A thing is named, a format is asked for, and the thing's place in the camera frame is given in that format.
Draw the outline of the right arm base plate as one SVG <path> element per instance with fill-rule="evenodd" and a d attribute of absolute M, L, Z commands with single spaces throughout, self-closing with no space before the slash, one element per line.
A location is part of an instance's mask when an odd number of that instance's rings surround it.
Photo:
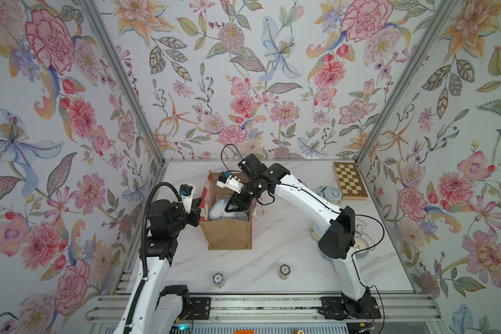
<path fill-rule="evenodd" d="M 382 318 L 377 300 L 370 296 L 360 301 L 345 296 L 325 296 L 320 299 L 318 313 L 326 320 L 379 320 Z"/>

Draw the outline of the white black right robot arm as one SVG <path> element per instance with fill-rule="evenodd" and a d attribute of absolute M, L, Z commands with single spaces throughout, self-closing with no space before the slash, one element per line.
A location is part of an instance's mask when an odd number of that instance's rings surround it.
<path fill-rule="evenodd" d="M 249 210 L 252 202 L 266 192 L 301 210 L 324 232 L 318 247 L 332 260 L 340 279 L 342 290 L 338 304 L 342 312 L 346 317 L 360 318 L 367 310 L 375 311 L 378 303 L 372 291 L 378 288 L 366 285 L 358 272 L 356 255 L 371 248 L 356 249 L 355 211 L 349 206 L 342 208 L 318 196 L 281 164 L 267 167 L 254 154 L 250 154 L 239 162 L 238 167 L 246 176 L 246 182 L 230 170 L 218 176 L 217 186 L 233 191 L 225 209 L 228 212 Z"/>

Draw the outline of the mint round alarm clock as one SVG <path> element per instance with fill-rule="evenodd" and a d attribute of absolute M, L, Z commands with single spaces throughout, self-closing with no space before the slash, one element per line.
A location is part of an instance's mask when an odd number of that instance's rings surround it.
<path fill-rule="evenodd" d="M 320 227 L 317 224 L 314 224 L 312 230 L 310 231 L 311 236 L 317 242 L 322 238 L 324 233 L 321 231 Z"/>

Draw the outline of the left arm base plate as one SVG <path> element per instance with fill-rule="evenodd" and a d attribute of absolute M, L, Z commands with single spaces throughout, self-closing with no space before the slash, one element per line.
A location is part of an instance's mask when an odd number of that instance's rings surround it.
<path fill-rule="evenodd" d="M 210 318 L 211 303 L 210 297 L 190 297 L 182 299 L 182 310 L 176 317 L 176 322 L 181 320 L 208 320 Z"/>

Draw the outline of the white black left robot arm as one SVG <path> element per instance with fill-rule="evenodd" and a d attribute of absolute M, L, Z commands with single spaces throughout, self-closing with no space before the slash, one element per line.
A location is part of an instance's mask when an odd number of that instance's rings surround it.
<path fill-rule="evenodd" d="M 166 275 L 188 226 L 200 225 L 202 198 L 193 185 L 176 189 L 168 182 L 154 185 L 141 222 L 139 274 L 115 333 L 169 333 L 177 320 L 190 313 L 186 285 L 169 285 Z"/>

